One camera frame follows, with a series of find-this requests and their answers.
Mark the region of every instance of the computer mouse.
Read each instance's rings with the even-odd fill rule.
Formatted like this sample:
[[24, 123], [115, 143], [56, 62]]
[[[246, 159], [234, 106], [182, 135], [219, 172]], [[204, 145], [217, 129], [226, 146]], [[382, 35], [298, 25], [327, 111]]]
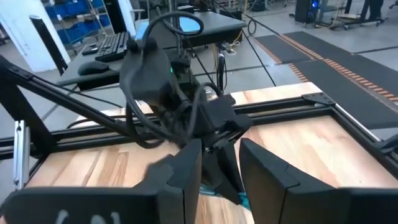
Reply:
[[109, 65], [104, 62], [86, 62], [80, 66], [79, 70], [77, 71], [79, 75], [92, 75], [103, 73], [109, 70]]

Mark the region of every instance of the black extrusion bar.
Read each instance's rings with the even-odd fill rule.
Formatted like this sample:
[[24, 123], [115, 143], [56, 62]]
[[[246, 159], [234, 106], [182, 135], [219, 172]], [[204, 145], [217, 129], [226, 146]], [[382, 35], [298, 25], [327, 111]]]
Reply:
[[39, 96], [42, 96], [60, 106], [63, 106], [77, 114], [80, 114], [92, 121], [103, 125], [113, 131], [129, 135], [127, 127], [119, 124], [115, 119], [106, 116], [98, 110], [58, 91], [42, 82], [35, 80], [35, 76], [15, 65], [8, 62], [4, 57], [0, 56], [0, 73], [4, 80], [21, 86]]
[[18, 86], [6, 77], [6, 72], [0, 66], [0, 103], [14, 121], [25, 121], [30, 127], [30, 138], [35, 145], [31, 148], [32, 153], [38, 150], [41, 154], [49, 154], [55, 149], [57, 142]]

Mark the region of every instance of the black plastic housing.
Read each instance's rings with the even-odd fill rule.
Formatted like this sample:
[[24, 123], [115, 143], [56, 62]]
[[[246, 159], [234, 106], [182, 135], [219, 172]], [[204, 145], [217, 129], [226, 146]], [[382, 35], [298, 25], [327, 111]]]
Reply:
[[5, 201], [5, 219], [7, 224], [194, 223], [201, 177], [200, 139], [168, 158], [131, 189], [32, 187], [14, 192]]
[[335, 189], [250, 139], [241, 140], [239, 158], [256, 223], [396, 223], [397, 189]]

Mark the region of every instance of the shelving rack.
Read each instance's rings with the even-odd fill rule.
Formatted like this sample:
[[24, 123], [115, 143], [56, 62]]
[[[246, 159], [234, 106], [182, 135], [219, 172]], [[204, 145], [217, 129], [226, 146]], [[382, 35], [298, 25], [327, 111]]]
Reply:
[[75, 54], [87, 37], [105, 33], [110, 25], [103, 0], [42, 0], [66, 50]]

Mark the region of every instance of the person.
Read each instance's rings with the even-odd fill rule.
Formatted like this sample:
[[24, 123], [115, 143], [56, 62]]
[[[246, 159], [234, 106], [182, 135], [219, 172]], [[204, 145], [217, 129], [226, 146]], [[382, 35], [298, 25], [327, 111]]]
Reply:
[[381, 7], [384, 0], [369, 0], [369, 10], [371, 12], [368, 20], [381, 19]]

